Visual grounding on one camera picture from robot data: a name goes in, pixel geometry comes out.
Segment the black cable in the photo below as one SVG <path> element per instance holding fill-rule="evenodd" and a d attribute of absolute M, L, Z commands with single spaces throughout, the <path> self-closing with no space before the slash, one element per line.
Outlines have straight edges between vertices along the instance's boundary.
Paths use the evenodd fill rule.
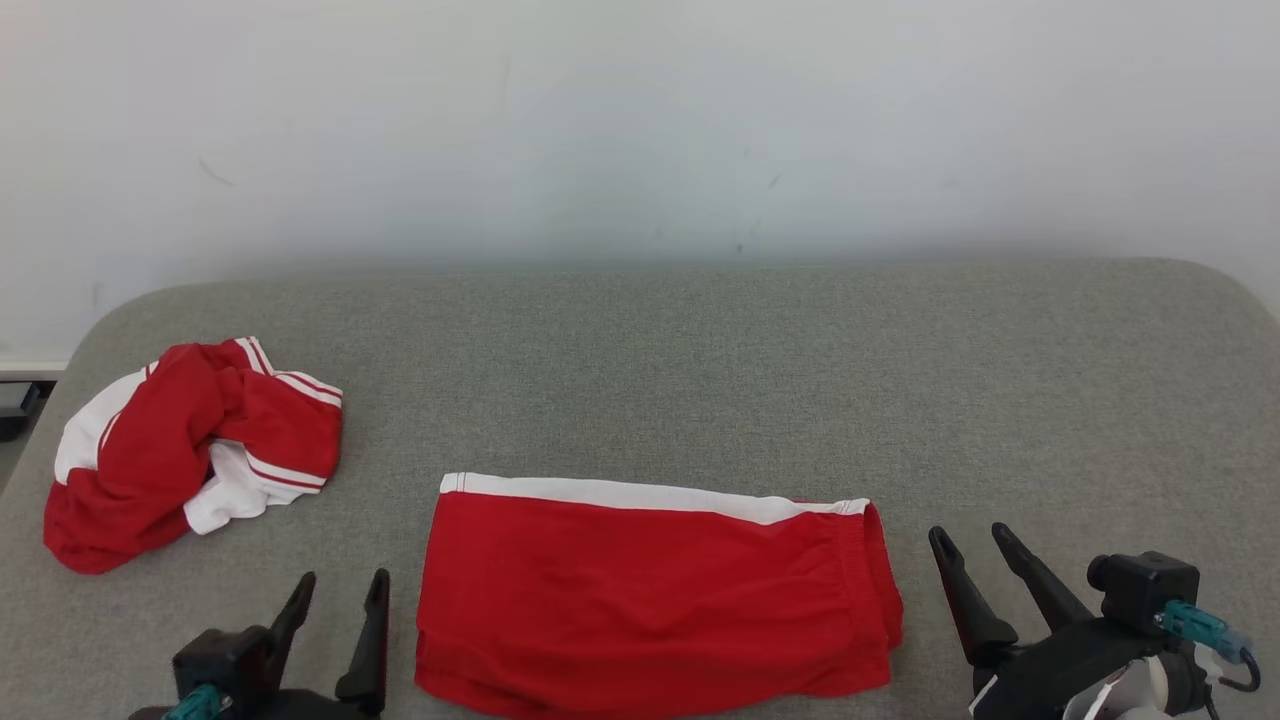
<path fill-rule="evenodd" d="M 1233 691 L 1240 691 L 1242 693 L 1252 693 L 1258 689 L 1262 684 L 1262 670 L 1258 669 L 1258 661 L 1253 659 L 1253 653 L 1249 648 L 1240 648 L 1240 660 L 1249 666 L 1249 684 L 1236 683 L 1230 678 L 1219 678 L 1217 682 L 1231 688 Z"/>
<path fill-rule="evenodd" d="M 1217 714 L 1217 706 L 1213 705 L 1213 688 L 1212 685 L 1204 691 L 1204 710 L 1208 711 L 1208 720 L 1222 720 Z"/>

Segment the folded red shorts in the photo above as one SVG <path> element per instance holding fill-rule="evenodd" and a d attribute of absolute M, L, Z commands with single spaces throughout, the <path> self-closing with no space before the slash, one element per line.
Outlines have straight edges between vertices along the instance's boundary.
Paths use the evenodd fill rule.
<path fill-rule="evenodd" d="M 902 601 L 867 500 L 460 473 L 417 629 L 415 680 L 443 700 L 646 720 L 883 685 Z"/>

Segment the cloth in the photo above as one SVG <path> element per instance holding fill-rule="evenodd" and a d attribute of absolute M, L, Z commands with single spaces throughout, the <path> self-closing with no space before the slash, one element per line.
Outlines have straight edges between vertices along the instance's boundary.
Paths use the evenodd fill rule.
<path fill-rule="evenodd" d="M 276 372 L 256 338 L 177 345 L 67 423 L 45 544 L 97 574 L 188 529 L 261 515 L 320 492 L 340 434 L 342 391 Z"/>
<path fill-rule="evenodd" d="M 902 602 L 876 507 L 445 475 L 416 682 L 480 712 L 644 720 L 890 682 Z"/>

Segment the crumpled red and white garment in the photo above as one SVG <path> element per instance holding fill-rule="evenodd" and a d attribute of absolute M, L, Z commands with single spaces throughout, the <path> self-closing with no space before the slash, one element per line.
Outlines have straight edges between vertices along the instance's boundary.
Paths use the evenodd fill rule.
<path fill-rule="evenodd" d="M 177 345 L 67 423 L 45 544 L 77 573 L 105 573 L 320 492 L 340 437 L 342 391 L 276 372 L 256 338 Z"/>
<path fill-rule="evenodd" d="M 649 720 L 883 685 L 902 601 L 867 500 L 460 473 L 417 629 L 415 679 L 436 697 Z"/>

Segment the gray fabric surface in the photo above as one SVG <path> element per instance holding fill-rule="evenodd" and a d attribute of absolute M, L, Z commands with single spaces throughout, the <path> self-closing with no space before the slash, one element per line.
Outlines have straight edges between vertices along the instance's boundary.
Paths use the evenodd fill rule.
<path fill-rule="evenodd" d="M 41 511 L 61 425 L 173 343 L 244 334 L 276 368 L 346 391 L 326 489 L 102 577 L 60 566 Z M 468 716 L 412 684 L 424 548 L 451 470 L 873 498 L 906 603 L 895 682 L 735 716 L 965 716 L 969 673 L 925 541 L 934 523 L 1024 639 L 1044 629 L 991 541 L 995 520 L 1092 607 L 1097 553 L 1199 565 L 1201 603 L 1252 633 L 1280 673 L 1280 332 L 1197 265 L 187 287 L 104 319 L 44 415 L 0 496 L 5 717 L 118 720 L 172 700 L 174 651 L 209 626 L 270 621 L 311 569 L 319 587 L 285 682 L 329 692 L 378 566 L 393 578 L 387 717 Z M 1222 717 L 1280 716 L 1276 687 L 1219 693 Z"/>

